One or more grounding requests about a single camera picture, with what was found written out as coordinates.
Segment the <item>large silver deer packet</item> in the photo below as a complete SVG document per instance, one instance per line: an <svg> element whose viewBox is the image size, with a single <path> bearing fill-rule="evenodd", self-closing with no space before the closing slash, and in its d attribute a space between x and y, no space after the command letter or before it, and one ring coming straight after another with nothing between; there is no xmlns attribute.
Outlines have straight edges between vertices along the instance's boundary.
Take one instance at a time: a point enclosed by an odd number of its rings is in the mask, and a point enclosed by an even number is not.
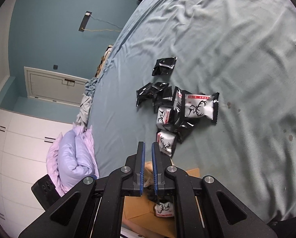
<svg viewBox="0 0 296 238"><path fill-rule="evenodd" d="M212 123L218 121L219 92L212 95L184 92L183 113L187 119L208 118Z"/></svg>

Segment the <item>black snack packet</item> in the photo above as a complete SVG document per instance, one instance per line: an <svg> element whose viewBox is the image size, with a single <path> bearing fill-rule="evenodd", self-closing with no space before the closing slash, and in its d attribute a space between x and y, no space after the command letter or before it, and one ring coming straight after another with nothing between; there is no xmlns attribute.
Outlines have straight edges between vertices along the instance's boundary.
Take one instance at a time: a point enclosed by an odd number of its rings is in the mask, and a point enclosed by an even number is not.
<svg viewBox="0 0 296 238"><path fill-rule="evenodd" d="M148 83L145 86L141 87L136 91L136 106L140 106L140 104L144 101L152 99L155 93L155 88L153 87L153 83Z"/></svg>
<svg viewBox="0 0 296 238"><path fill-rule="evenodd" d="M160 106L171 106L172 105L172 87L165 82L157 82L152 85L152 104L154 113L158 112Z"/></svg>
<svg viewBox="0 0 296 238"><path fill-rule="evenodd" d="M152 71L152 76L169 75L172 73L177 57L158 59Z"/></svg>

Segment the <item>crumpled brown paper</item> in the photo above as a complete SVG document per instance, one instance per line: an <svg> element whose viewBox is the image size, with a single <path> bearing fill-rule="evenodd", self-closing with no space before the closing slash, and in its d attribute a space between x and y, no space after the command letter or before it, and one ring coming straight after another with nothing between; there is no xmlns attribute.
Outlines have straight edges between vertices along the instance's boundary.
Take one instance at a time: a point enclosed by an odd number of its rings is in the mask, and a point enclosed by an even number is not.
<svg viewBox="0 0 296 238"><path fill-rule="evenodd" d="M150 162L147 162L144 167L144 187L149 187L154 184L153 167Z"/></svg>

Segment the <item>cardboard box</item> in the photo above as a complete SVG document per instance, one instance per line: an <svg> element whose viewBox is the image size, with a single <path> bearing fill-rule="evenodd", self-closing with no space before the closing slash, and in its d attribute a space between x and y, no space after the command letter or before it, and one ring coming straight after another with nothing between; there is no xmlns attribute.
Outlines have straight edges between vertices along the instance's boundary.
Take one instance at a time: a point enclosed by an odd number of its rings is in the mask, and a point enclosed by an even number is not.
<svg viewBox="0 0 296 238"><path fill-rule="evenodd" d="M122 224L139 237L176 237L174 218L157 216L157 206L146 193L125 197Z"/></svg>

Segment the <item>lilac pillow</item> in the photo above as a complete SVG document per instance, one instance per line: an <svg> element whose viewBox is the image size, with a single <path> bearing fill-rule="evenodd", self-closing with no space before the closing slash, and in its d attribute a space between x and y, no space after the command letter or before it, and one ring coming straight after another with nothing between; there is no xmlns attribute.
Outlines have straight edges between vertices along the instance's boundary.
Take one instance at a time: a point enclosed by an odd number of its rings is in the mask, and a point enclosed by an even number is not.
<svg viewBox="0 0 296 238"><path fill-rule="evenodd" d="M74 125L59 134L48 150L46 169L60 196L87 176L99 179L92 128Z"/></svg>

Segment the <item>white wardrobe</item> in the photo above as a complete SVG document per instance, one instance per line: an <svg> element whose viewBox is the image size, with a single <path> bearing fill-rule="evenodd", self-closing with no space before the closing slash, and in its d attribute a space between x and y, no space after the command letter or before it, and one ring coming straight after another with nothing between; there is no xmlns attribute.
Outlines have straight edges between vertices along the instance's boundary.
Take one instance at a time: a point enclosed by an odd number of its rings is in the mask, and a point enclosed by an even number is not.
<svg viewBox="0 0 296 238"><path fill-rule="evenodd" d="M71 124L0 109L0 225L10 237L43 212L31 191L46 175L48 149Z"/></svg>

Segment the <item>white door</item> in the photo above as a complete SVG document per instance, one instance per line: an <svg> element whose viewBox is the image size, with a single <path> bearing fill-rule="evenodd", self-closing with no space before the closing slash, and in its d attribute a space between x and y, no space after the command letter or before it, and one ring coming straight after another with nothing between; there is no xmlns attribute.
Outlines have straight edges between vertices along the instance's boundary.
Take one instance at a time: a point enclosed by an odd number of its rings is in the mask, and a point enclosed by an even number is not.
<svg viewBox="0 0 296 238"><path fill-rule="evenodd" d="M31 67L24 75L28 98L80 106L86 79Z"/></svg>

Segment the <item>teal bed sheet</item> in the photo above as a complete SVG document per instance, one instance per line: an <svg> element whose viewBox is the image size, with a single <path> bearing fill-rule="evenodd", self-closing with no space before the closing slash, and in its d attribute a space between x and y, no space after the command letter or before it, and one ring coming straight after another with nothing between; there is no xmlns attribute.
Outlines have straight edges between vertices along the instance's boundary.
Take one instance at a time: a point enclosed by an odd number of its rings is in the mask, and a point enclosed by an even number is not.
<svg viewBox="0 0 296 238"><path fill-rule="evenodd" d="M152 76L158 59L171 74ZM89 123L100 176L156 140L150 101L136 91L168 82L220 93L218 122L200 123L173 163L212 175L263 221L296 217L296 8L290 0L143 0L116 40Z"/></svg>

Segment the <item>black wall strip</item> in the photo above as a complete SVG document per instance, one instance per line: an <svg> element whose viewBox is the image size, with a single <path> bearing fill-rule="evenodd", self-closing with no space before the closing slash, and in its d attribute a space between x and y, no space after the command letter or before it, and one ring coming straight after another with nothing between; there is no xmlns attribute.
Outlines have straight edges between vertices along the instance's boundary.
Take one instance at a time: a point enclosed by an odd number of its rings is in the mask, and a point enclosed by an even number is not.
<svg viewBox="0 0 296 238"><path fill-rule="evenodd" d="M81 21L80 27L78 29L80 32L84 32L85 31L85 28L87 26L87 23L88 23L90 17L91 17L91 14L92 14L92 12L86 11L86 13L85 13L85 15L84 15L84 17L83 17L83 19Z"/></svg>

